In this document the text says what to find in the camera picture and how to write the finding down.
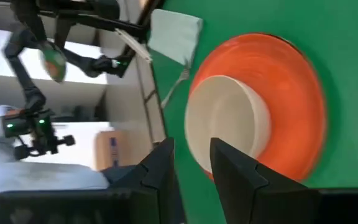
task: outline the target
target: white napkin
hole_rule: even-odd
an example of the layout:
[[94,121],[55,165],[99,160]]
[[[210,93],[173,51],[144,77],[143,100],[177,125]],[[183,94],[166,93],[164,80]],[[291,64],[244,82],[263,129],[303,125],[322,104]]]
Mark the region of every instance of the white napkin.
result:
[[151,18],[149,47],[182,65],[185,59],[191,64],[202,27],[200,18],[156,9]]

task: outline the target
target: camera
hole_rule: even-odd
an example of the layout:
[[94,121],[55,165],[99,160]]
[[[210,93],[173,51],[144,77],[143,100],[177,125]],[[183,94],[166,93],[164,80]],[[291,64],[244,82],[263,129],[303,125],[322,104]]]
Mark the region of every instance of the camera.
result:
[[[58,153],[57,146],[65,144],[72,146],[75,144],[72,135],[64,136],[59,139],[55,136],[55,129],[52,126],[52,111],[42,110],[28,113],[22,110],[20,113],[1,117],[1,124],[6,138],[16,137],[21,145],[15,147],[14,155],[17,160],[27,157],[37,157]],[[33,137],[32,146],[28,146],[20,137],[21,135],[31,134]]]

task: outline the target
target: white cloth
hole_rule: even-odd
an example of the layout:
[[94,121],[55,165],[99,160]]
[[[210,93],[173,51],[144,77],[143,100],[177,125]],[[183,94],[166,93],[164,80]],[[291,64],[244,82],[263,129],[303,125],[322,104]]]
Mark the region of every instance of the white cloth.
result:
[[185,65],[191,65],[203,20],[194,16],[156,9],[151,18],[149,47]]
[[[1,105],[0,117],[10,108]],[[4,137],[0,122],[0,192],[106,189],[109,185],[102,173],[89,167],[16,161],[13,142]]]

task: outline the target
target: green table surface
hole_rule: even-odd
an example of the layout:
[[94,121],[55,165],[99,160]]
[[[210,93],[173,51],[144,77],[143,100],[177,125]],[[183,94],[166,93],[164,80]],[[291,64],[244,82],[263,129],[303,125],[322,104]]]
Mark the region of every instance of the green table surface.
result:
[[[324,90],[328,133],[320,161],[304,184],[358,187],[358,1],[355,0],[167,0],[164,9],[204,19],[191,79],[207,55],[239,34],[265,32],[295,44],[313,63]],[[163,98],[183,68],[152,52]],[[175,165],[188,222],[225,223],[213,183],[192,158],[184,115],[189,81],[164,110],[167,133],[176,140]]]

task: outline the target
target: silver fork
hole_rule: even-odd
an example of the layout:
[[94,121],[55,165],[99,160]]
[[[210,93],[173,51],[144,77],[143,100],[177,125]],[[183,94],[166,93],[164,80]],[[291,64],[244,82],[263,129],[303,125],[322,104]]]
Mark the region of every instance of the silver fork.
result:
[[183,71],[181,72],[178,80],[175,82],[175,84],[173,84],[173,86],[171,87],[171,89],[169,90],[167,96],[164,98],[164,100],[161,102],[161,108],[164,109],[165,106],[168,104],[171,96],[172,96],[172,93],[175,91],[175,89],[178,87],[178,85],[184,81],[184,80],[187,80],[189,79],[190,77],[190,63],[187,59],[185,59],[185,68],[183,69]]

